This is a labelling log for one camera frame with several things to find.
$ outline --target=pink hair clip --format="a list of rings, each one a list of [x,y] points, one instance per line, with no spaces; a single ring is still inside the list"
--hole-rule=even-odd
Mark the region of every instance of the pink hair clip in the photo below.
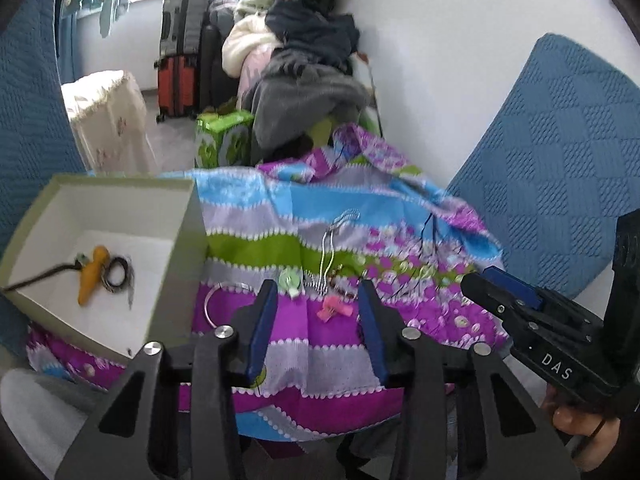
[[[340,301],[338,296],[327,296],[322,302],[322,308],[316,312],[318,317],[325,323],[335,314],[349,317],[353,314],[353,307]]]

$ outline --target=orange toy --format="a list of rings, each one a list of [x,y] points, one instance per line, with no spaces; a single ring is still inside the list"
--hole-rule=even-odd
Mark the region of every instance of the orange toy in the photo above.
[[[94,249],[94,260],[87,263],[80,271],[80,292],[78,304],[85,306],[100,283],[102,269],[109,262],[111,255],[106,247],[98,245]]]

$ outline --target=metal screw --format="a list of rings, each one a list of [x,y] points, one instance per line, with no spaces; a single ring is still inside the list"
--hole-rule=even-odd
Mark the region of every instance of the metal screw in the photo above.
[[[418,339],[421,335],[422,332],[413,326],[406,326],[402,329],[402,337],[411,341]]]
[[[162,344],[156,341],[152,341],[151,343],[147,343],[144,347],[145,354],[147,355],[156,355],[162,350]]]
[[[487,356],[491,353],[491,347],[487,343],[476,343],[474,352],[481,356]]]
[[[215,330],[215,334],[219,339],[227,339],[234,334],[234,329],[229,325],[221,325]]]

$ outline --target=red suitcase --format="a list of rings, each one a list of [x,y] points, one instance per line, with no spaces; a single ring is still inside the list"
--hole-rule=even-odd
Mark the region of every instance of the red suitcase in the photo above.
[[[157,122],[167,117],[194,116],[198,111],[196,71],[198,56],[171,56],[155,63],[158,69]]]

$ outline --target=quilted pattern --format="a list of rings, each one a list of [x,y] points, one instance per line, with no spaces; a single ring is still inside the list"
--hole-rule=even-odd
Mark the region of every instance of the quilted pattern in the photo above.
[[[84,171],[62,101],[53,0],[24,0],[0,36],[0,252],[54,173]],[[24,352],[26,318],[0,296],[0,343]]]
[[[510,273],[574,298],[611,261],[618,216],[640,208],[640,89],[547,34],[449,189]]]

